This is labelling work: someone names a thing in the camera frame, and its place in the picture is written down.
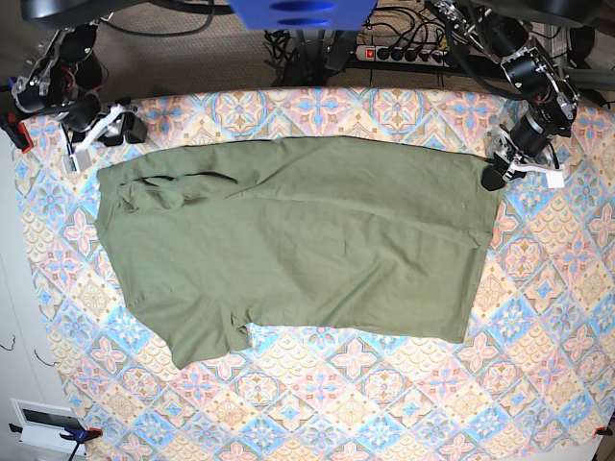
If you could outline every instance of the clamp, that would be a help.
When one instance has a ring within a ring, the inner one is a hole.
[[[22,153],[25,154],[34,147],[25,125],[13,112],[0,114],[0,129],[9,135],[12,143],[17,149],[21,149]]]
[[[72,427],[65,426],[64,430],[68,432],[68,435],[60,434],[60,436],[64,440],[70,440],[70,441],[77,443],[75,445],[75,448],[73,449],[73,452],[70,454],[68,461],[71,461],[75,457],[75,453],[79,449],[79,445],[83,445],[85,442],[89,440],[97,439],[98,437],[103,435],[103,431],[101,429],[95,429],[95,428],[92,428],[90,430],[85,430],[85,429],[73,429]]]

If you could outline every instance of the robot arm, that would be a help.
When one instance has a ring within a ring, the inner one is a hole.
[[[497,63],[519,92],[502,91],[475,75],[479,83],[496,94],[529,103],[528,111],[512,130],[501,126],[495,133],[487,152],[493,163],[485,169],[482,185],[489,190],[500,189],[528,171],[546,173],[548,181],[562,183],[563,167],[555,152],[547,148],[555,136],[571,136],[577,117],[579,96],[568,75],[518,20],[487,8],[476,19],[475,12],[458,8],[453,0],[433,4],[446,23],[451,52],[466,72],[473,76],[473,69],[457,49],[453,32]]]
[[[97,21],[93,21],[56,31],[48,43],[38,45],[12,80],[11,94],[20,118],[46,114],[60,122],[68,153],[63,159],[67,173],[90,166],[86,149],[93,141],[106,146],[124,141],[135,144],[143,142],[147,134],[129,99],[112,105],[100,102],[98,90],[108,75],[92,51],[97,28]]]

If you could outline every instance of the tiled pattern fabric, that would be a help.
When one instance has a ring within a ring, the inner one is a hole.
[[[523,110],[488,95],[284,89],[140,103],[142,145],[67,177],[55,122],[28,122],[16,189],[37,301],[90,459],[485,461],[584,444],[615,408],[615,119],[580,109],[554,148],[566,188],[508,187],[463,344],[250,327],[252,348],[177,370],[126,310],[92,222],[95,170],[185,144],[348,135],[482,155]]]

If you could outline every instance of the patterned tablecloth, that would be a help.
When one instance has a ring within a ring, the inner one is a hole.
[[[615,125],[581,109],[554,147],[567,187],[506,191],[467,339],[250,328],[252,348],[177,370],[126,310],[92,226],[95,169],[184,144],[349,135],[481,155],[518,103],[401,89],[296,89],[143,101],[143,145],[61,170],[55,122],[14,152],[42,318],[93,459],[484,461],[584,444],[615,408]]]

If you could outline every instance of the cable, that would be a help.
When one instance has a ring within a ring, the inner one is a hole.
[[[66,129],[63,123],[60,123],[60,129],[61,129],[61,137],[62,137],[62,140],[64,141],[64,144],[66,144],[66,150],[68,151],[68,154],[70,156],[74,156],[75,150],[73,149],[72,142],[70,142],[70,136],[68,135],[68,130]]]
[[[411,27],[410,29],[408,29],[407,31],[402,32],[402,34],[400,36],[398,36],[397,40],[395,41],[395,43],[393,43],[389,48],[393,49],[393,48],[397,48],[399,46],[399,44],[402,42],[402,40],[406,41],[406,45],[405,46],[409,46],[412,44],[413,40],[416,38],[416,34],[417,32],[422,29],[425,26],[425,22],[421,22],[421,24],[419,24],[416,27]],[[410,39],[406,38],[406,36],[412,32],[412,36],[410,37]]]
[[[417,34],[419,33],[419,31],[420,31],[421,29],[425,29],[425,36],[423,36],[423,40],[420,42],[420,46],[418,46],[418,47],[416,47],[416,48],[414,48],[414,49],[415,49],[415,50],[416,50],[416,49],[419,49],[419,50],[420,50],[420,49],[422,49],[425,45],[427,45],[427,43],[428,43],[428,39],[429,39],[429,37],[430,37],[430,28],[429,28],[429,27],[427,27],[427,26],[429,26],[430,24],[434,24],[434,25],[436,25],[436,26],[440,26],[440,27],[441,27],[441,24],[438,24],[438,23],[437,23],[437,22],[435,22],[435,21],[423,21],[421,24],[419,24],[419,25],[416,27],[416,29],[414,30],[414,33],[413,33],[413,34],[412,34],[412,36],[410,37],[410,40],[408,40],[408,41],[407,41],[407,45],[404,47],[404,52],[406,52],[406,51],[410,48],[410,45],[411,45],[411,44],[416,43],[416,42],[414,41],[414,39],[416,38]]]
[[[278,86],[282,79],[288,64],[297,56],[297,49],[292,52],[287,52],[288,44],[291,36],[286,30],[278,30],[274,32],[264,31],[265,49],[271,57],[271,61],[265,61],[265,64],[270,65],[276,71],[276,80],[273,86]]]
[[[560,32],[561,32],[561,26],[558,26],[557,29],[555,29],[555,34],[553,34],[552,36],[545,36],[544,34],[540,34],[539,32],[531,31],[532,34],[536,36],[541,36],[545,38],[546,40],[553,40],[555,37],[559,35]]]
[[[191,12],[194,14],[212,14],[214,16],[224,16],[234,14],[233,8],[229,5],[203,5],[198,3],[187,3],[177,0],[149,0],[149,3],[157,7],[166,8],[175,12]]]
[[[536,104],[543,104],[547,101],[547,99],[549,99],[549,96],[551,95],[551,86],[547,86],[547,92],[545,93],[545,95],[542,98],[536,98]]]
[[[121,32],[122,34],[126,34],[128,36],[143,36],[147,38],[175,38],[179,36],[193,36],[195,34],[199,34],[203,32],[207,27],[209,27],[209,25],[211,24],[211,21],[213,20],[213,16],[214,16],[213,8],[215,7],[215,5],[214,5],[213,0],[208,0],[208,2],[209,2],[210,10],[209,10],[208,17],[205,19],[205,22],[201,26],[197,27],[196,29],[191,29],[189,31],[169,32],[166,34],[154,34],[154,33],[149,33],[149,32],[131,31],[131,30],[116,26],[115,24],[111,24],[109,21],[105,21],[105,20],[101,21],[101,24],[105,24],[111,29],[117,32]]]
[[[70,77],[71,84],[70,84],[70,86],[68,87],[68,90],[71,90],[71,89],[73,88],[73,86],[75,86],[75,85],[77,84],[77,81],[75,80],[75,76],[73,75],[73,73],[72,73],[70,70],[68,70],[68,69],[67,69],[67,68],[65,68],[65,67],[62,67],[62,68],[61,68],[61,70],[63,70],[64,72],[66,72],[66,74],[68,74],[68,76]]]
[[[389,23],[387,22],[369,22],[366,24],[363,24],[363,27],[365,27],[368,31],[371,31],[374,27],[378,27],[378,26],[384,26],[384,27],[388,27],[391,31],[393,31],[393,33],[399,37],[399,36],[403,36],[405,33],[402,33],[400,31],[398,31],[397,29],[395,29],[393,26],[391,26]]]
[[[557,154],[555,153],[555,147],[549,141],[549,147],[551,147],[551,154],[553,155],[553,165],[555,165],[556,169],[559,169],[559,158],[557,158]]]
[[[440,46],[440,43],[442,42],[442,38],[444,38],[444,36],[440,34],[441,34],[440,31],[435,31],[435,46],[433,47],[433,49],[431,49],[430,53],[428,54],[428,58],[431,58],[431,55],[433,55],[433,52],[438,50],[438,47]]]
[[[15,349],[15,335],[12,336],[12,344],[11,344],[11,348],[10,349],[7,348],[6,346],[2,346],[1,344],[0,344],[0,348],[4,349],[5,351],[8,351],[8,352],[10,352],[13,349]]]
[[[412,22],[412,25],[414,25],[414,23],[415,23],[414,16],[408,12],[408,11],[412,12],[412,10],[410,8],[404,8],[404,7],[377,7],[377,8],[374,8],[374,11],[375,12],[401,12],[401,13],[405,14],[407,17],[410,18],[410,21]]]
[[[530,97],[530,95],[526,95],[526,94],[512,93],[510,91],[498,88],[497,86],[493,86],[492,84],[489,84],[488,82],[486,82],[472,68],[472,66],[468,63],[468,61],[465,60],[465,58],[461,55],[461,53],[459,53],[459,50],[455,44],[455,41],[453,40],[453,23],[450,20],[446,21],[446,27],[444,29],[444,33],[446,35],[446,41],[449,45],[449,49],[451,50],[451,53],[453,54],[453,57],[456,59],[459,65],[463,68],[463,70],[465,70],[468,76],[474,79],[484,89],[486,89],[490,93],[493,93],[497,96],[501,96],[506,99],[510,99],[512,101],[526,101]]]
[[[54,360],[53,364],[45,362],[42,358],[38,356],[38,352],[36,349],[35,349],[35,356],[37,357],[38,360],[40,360],[44,365],[47,365],[48,367],[55,367],[56,365],[60,365],[60,362],[58,360]]]

